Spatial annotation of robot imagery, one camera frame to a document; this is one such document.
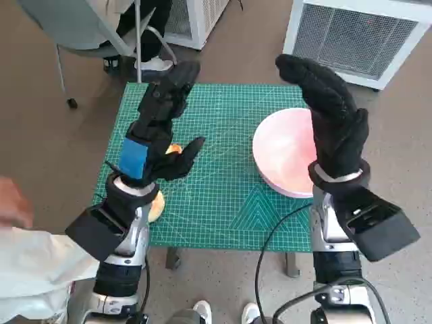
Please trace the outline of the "black gloved right hand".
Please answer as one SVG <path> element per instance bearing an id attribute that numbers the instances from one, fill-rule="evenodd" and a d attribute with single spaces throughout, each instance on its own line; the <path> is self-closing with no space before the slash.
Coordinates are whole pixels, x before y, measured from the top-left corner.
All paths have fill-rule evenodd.
<path id="1" fill-rule="evenodd" d="M 309 59 L 281 54 L 275 64 L 282 80 L 301 88 L 303 101 L 311 110 L 321 169 L 331 178 L 359 171 L 369 135 L 369 113 L 357 107 L 346 82 Z"/>

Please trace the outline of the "black left hand blue tape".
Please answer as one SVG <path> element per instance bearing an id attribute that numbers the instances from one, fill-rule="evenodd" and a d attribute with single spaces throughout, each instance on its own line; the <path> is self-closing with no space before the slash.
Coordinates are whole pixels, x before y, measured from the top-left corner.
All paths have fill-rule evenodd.
<path id="1" fill-rule="evenodd" d="M 172 181 L 188 175 L 205 138 L 195 138 L 180 153 L 166 151 L 173 140 L 173 120 L 186 109 L 199 72 L 199 62 L 183 61 L 148 85 L 138 106 L 138 119 L 126 132 L 118 166 L 108 164 L 113 172 L 106 188 L 116 179 L 130 188 L 144 188 L 158 179 Z"/>

